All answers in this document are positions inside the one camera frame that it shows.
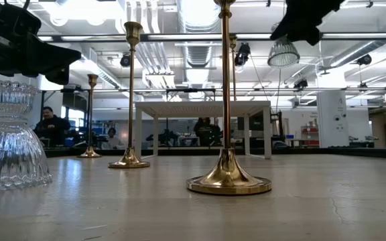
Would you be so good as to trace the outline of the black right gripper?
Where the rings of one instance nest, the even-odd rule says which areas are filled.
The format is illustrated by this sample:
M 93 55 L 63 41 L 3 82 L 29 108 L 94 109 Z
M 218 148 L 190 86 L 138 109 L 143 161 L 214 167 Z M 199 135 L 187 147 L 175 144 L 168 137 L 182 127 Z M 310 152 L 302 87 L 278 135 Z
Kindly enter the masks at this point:
M 302 37 L 311 46 L 322 38 L 319 27 L 331 11 L 338 11 L 344 0 L 287 0 L 287 13 L 272 31 L 270 39 Z

